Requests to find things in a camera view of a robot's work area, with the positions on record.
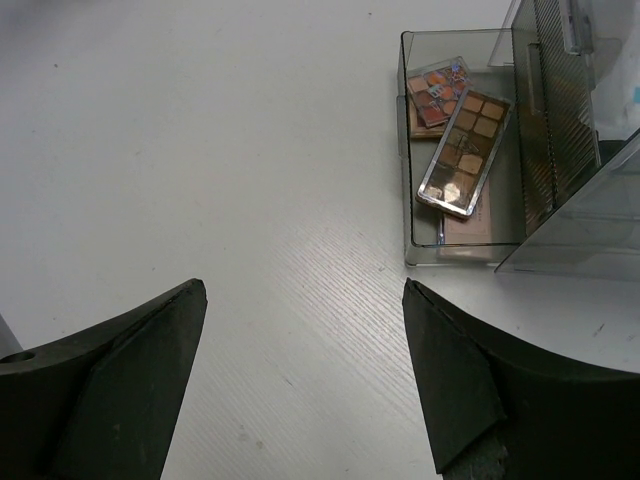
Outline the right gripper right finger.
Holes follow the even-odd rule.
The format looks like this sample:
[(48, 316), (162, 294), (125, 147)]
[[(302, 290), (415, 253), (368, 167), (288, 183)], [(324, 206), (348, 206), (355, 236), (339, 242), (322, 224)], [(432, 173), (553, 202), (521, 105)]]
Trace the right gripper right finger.
[(405, 331), (445, 479), (635, 479), (639, 377), (552, 353), (416, 280)]

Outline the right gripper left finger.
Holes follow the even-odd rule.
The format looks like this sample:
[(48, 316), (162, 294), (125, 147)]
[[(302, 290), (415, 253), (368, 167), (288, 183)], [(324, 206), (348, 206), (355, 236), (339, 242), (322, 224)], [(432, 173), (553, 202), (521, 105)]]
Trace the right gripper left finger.
[(2, 478), (160, 478), (205, 315), (190, 279), (31, 349), (3, 324)]

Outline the pale pink compact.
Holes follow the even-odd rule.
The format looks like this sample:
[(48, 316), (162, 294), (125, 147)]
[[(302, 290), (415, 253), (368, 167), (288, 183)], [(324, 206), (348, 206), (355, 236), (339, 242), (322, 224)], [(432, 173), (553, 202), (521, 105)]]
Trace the pale pink compact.
[(489, 180), (486, 181), (475, 210), (469, 218), (459, 219), (452, 215), (442, 215), (437, 259), (441, 262), (486, 263), (494, 260)]

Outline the clear acrylic organizer with drawers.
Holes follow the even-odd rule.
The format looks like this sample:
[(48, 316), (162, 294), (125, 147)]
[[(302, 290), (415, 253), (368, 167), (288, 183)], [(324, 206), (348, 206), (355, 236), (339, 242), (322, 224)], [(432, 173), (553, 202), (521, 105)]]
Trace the clear acrylic organizer with drawers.
[[(416, 200), (443, 135), (410, 136), (407, 73), (456, 56), (469, 87), (513, 102), (487, 178), (489, 263), (439, 261), (447, 213)], [(406, 31), (397, 87), (407, 265), (638, 279), (637, 2), (514, 1), (498, 29)]]

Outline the long brown eyeshadow palette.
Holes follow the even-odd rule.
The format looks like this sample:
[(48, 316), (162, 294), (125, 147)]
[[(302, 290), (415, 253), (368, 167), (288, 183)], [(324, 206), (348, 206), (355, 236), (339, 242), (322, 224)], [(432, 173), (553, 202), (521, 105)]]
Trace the long brown eyeshadow palette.
[(475, 211), (513, 102), (467, 87), (416, 192), (416, 200), (460, 219)]

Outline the colourful square eyeshadow palette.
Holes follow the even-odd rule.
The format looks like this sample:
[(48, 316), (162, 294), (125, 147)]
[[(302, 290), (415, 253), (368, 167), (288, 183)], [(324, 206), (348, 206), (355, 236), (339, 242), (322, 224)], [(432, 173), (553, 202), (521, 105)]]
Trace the colourful square eyeshadow palette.
[(409, 70), (409, 131), (413, 139), (440, 138), (463, 91), (472, 85), (461, 56)]

